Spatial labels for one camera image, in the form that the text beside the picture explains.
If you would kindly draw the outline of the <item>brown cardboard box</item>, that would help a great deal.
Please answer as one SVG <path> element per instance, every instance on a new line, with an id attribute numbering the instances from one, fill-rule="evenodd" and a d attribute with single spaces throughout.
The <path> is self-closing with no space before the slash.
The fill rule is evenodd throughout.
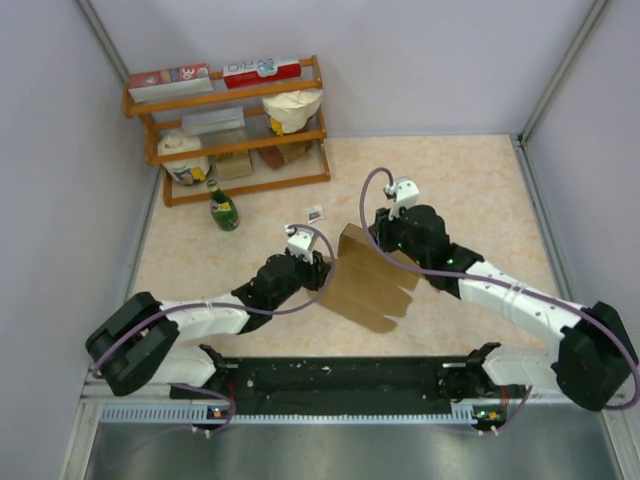
<path id="1" fill-rule="evenodd" d="M 364 230 L 346 225 L 338 242 L 336 272 L 317 303 L 377 334 L 393 331 L 412 302 L 420 277 L 379 255 Z"/>

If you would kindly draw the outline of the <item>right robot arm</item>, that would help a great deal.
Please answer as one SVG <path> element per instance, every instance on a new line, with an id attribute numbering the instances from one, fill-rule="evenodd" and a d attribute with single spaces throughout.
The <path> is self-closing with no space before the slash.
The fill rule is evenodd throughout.
<path id="1" fill-rule="evenodd" d="M 486 307 L 538 337 L 543 349 L 496 345 L 467 370 L 469 388 L 487 396 L 500 386 L 556 388 L 594 412 L 613 409 L 627 380 L 639 380 L 639 359 L 619 312 L 548 296 L 506 275 L 479 253 L 451 241 L 444 220 L 427 205 L 376 211 L 366 228 L 384 253 L 399 251 L 435 289 Z"/>

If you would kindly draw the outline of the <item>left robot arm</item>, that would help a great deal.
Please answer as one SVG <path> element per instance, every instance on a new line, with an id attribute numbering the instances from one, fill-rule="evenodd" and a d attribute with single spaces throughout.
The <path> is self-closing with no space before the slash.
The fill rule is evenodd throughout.
<path id="1" fill-rule="evenodd" d="M 92 375 L 116 396 L 130 395 L 148 383 L 186 384 L 216 396 L 226 387 L 227 374 L 200 341 L 251 333 L 276 315 L 310 306 L 307 301 L 282 307 L 302 289 L 322 295 L 331 275 L 331 263 L 320 252 L 305 258 L 285 251 L 270 256 L 248 282 L 213 299 L 161 301 L 138 292 L 86 340 Z"/>

